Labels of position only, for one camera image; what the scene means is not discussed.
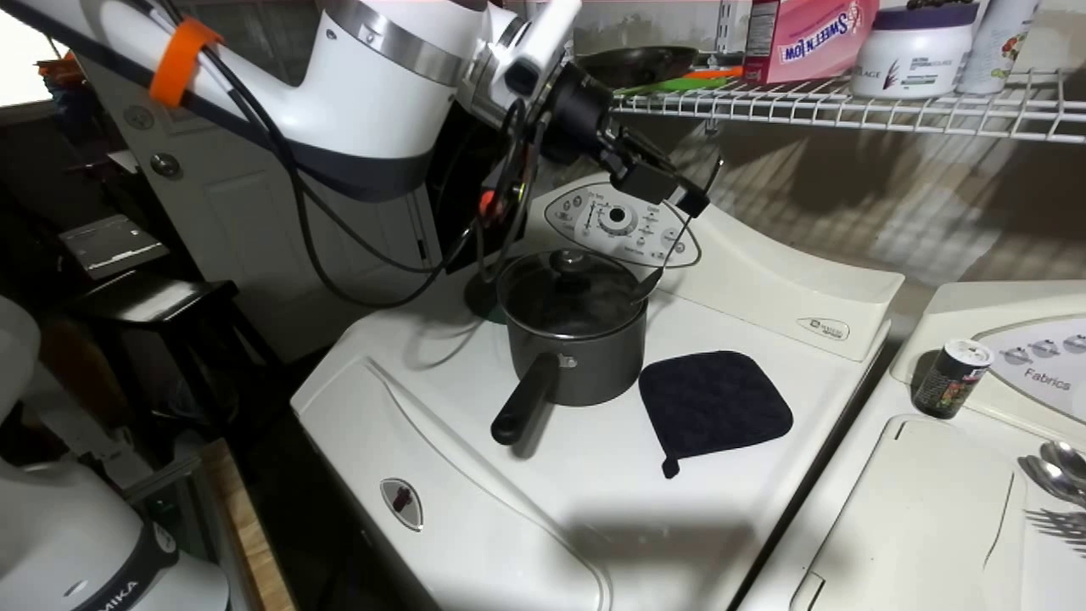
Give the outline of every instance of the pink box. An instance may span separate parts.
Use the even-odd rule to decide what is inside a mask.
[[[755,0],[746,83],[844,75],[871,35],[879,0]]]

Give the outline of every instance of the black cable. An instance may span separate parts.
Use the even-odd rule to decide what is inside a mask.
[[[302,162],[297,159],[297,152],[292,152],[292,146],[287,146],[287,138],[277,133],[277,124],[274,124],[274,118],[266,111],[266,106],[252,94],[252,87],[220,60],[220,53],[217,51],[208,51],[208,60],[229,77],[229,84],[230,84],[230,98],[234,98],[234,106],[243,111],[243,107],[252,107],[252,111],[243,111],[249,114],[249,122],[255,122],[269,138],[273,138],[273,152],[277,156],[277,162],[285,165],[285,174],[297,181],[299,175],[299,171],[302,171]],[[393,260],[392,256],[384,256],[384,251],[377,251],[368,236],[359,236],[304,181],[299,181],[299,188],[302,188],[302,193],[354,241],[354,245],[359,245],[370,259],[377,259],[377,260],[384,260],[384,266],[392,266],[392,267],[396,267],[396,273],[410,273],[410,275],[432,275],[436,267],[416,267],[416,266],[404,266],[404,260]]]
[[[56,51],[56,57],[62,60],[64,53],[62,53],[58,40],[56,40],[56,38],[43,38],[43,40],[47,40],[47,49]]]
[[[170,20],[179,20],[182,15],[177,11],[172,0],[160,0],[160,7],[170,15]],[[237,106],[237,111],[269,138],[269,148],[274,152],[274,159],[282,162],[282,171],[287,174],[287,184],[292,184],[292,196],[297,196],[297,215],[299,215],[299,231],[302,231],[302,248],[304,248],[304,259],[311,266],[311,273],[319,275],[319,281],[343,303],[354,303],[354,304],[364,304],[364,310],[396,310],[396,304],[406,304],[415,303],[421,291],[427,291],[442,267],[449,260],[454,260],[463,256],[463,248],[468,245],[475,224],[468,224],[463,231],[463,241],[436,266],[436,267],[415,267],[415,266],[402,266],[393,259],[388,259],[384,251],[377,251],[370,241],[364,241],[329,204],[323,204],[311,188],[299,175],[299,159],[287,146],[287,138],[277,133],[274,118],[266,111],[266,106],[252,94],[252,87],[220,60],[220,53],[214,49],[203,49],[203,57],[229,77],[230,84],[230,101]],[[370,298],[358,298],[349,291],[343,291],[332,275],[327,273],[327,266],[319,260],[319,251],[311,245],[311,222],[308,222],[308,210],[304,210],[304,196],[338,229],[347,231],[368,256],[373,256],[377,260],[392,266],[392,267],[402,267],[402,273],[426,273],[427,277],[410,287],[404,298],[392,298],[392,303],[370,303]]]
[[[700,241],[700,233],[689,229],[692,224],[692,216],[689,215],[683,215],[679,206],[672,206],[672,204],[665,204],[674,216],[679,216],[679,233],[674,233],[674,241],[672,241],[672,248],[669,248],[669,256],[665,256],[665,266],[661,267],[692,267],[692,266],[700,266],[703,260],[703,241]],[[674,256],[674,248],[683,245],[683,236],[689,233],[689,241],[692,241],[692,260],[689,266],[672,266],[672,256]]]

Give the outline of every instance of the white appliance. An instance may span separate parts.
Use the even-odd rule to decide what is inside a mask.
[[[149,83],[149,94],[164,106],[200,107],[240,133],[273,133],[266,124],[273,118],[292,156],[304,159],[304,174],[338,193],[388,199],[416,191],[454,98],[495,124],[513,101],[542,98],[564,64],[579,0],[554,0],[517,28],[517,15],[491,2],[323,0],[299,84],[220,49],[217,35],[182,20],[166,0],[4,0],[4,15],[134,83]],[[172,40],[197,40],[200,57],[188,57],[188,45]],[[266,114],[237,98],[234,75]]]
[[[918,361],[949,336],[999,361],[949,421],[910,404]],[[1086,600],[1083,557],[1027,511],[1075,505],[1018,465],[1086,449],[1086,281],[945,286],[755,580],[742,611],[1022,606]]]
[[[0,295],[0,421],[37,373],[37,326]],[[179,553],[92,468],[0,457],[0,606],[229,606],[217,568]]]
[[[506,326],[463,304],[472,273],[343,334],[292,397],[364,523],[442,606],[725,606],[866,380],[901,275],[775,245],[711,206],[647,303],[645,368],[746,352],[793,427],[739,451],[661,445],[637,388],[558,408],[534,457],[488,436],[517,388]],[[586,175],[534,199],[521,251],[591,245],[656,266],[669,206]]]

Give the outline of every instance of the wire shelf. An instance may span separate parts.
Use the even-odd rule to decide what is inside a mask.
[[[818,84],[637,92],[616,101],[622,114],[1086,144],[1086,84],[1067,83],[1064,70],[1018,70],[992,98],[855,98],[847,77],[836,77]]]

